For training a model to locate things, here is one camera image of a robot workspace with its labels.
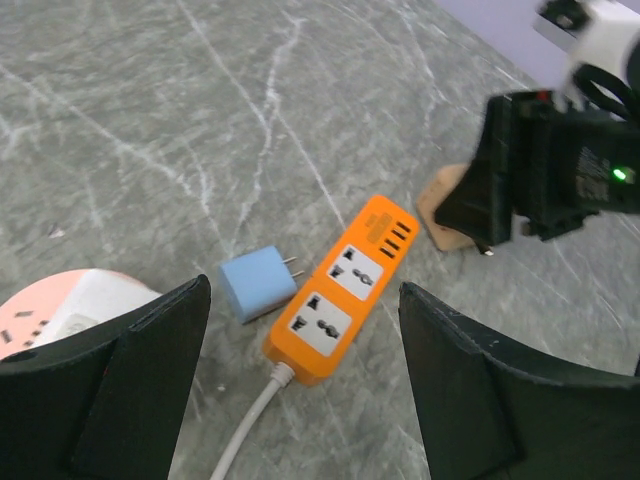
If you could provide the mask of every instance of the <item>marble table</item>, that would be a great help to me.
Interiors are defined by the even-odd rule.
[[[0,6],[0,301],[110,268],[211,318],[170,478],[208,480],[267,381],[276,314],[234,320],[216,266],[275,244],[311,272],[367,199],[407,209],[472,154],[488,95],[531,81],[430,0],[7,0]],[[630,373],[640,222],[602,215],[493,258],[421,234],[337,373],[291,385],[232,479],[426,479],[403,280],[535,348]]]

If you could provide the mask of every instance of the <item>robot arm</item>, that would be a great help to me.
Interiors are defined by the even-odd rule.
[[[474,159],[434,212],[480,251],[511,239],[514,212],[543,241],[601,210],[640,213],[640,16],[609,0],[539,13],[572,39],[564,82],[492,97]]]

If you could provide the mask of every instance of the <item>orange power strip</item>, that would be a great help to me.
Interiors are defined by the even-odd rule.
[[[329,377],[419,230],[388,198],[369,200],[271,328],[265,355],[305,385]]]

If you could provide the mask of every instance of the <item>power cord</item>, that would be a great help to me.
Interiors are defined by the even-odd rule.
[[[229,471],[229,467],[233,463],[238,450],[244,439],[247,437],[249,430],[256,422],[260,414],[264,411],[275,394],[281,389],[286,387],[294,376],[293,369],[286,363],[278,363],[271,372],[271,381],[267,384],[260,396],[251,405],[251,408],[238,425],[233,437],[229,441],[227,448],[225,448],[220,461],[216,466],[216,469],[211,475],[211,480],[224,480],[225,475]]]

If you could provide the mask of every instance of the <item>electrical outlet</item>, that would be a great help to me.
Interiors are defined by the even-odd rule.
[[[295,313],[289,329],[325,357],[336,349],[351,325],[351,317],[317,292]]]
[[[329,267],[327,275],[357,299],[365,301],[383,271],[382,266],[349,244]]]

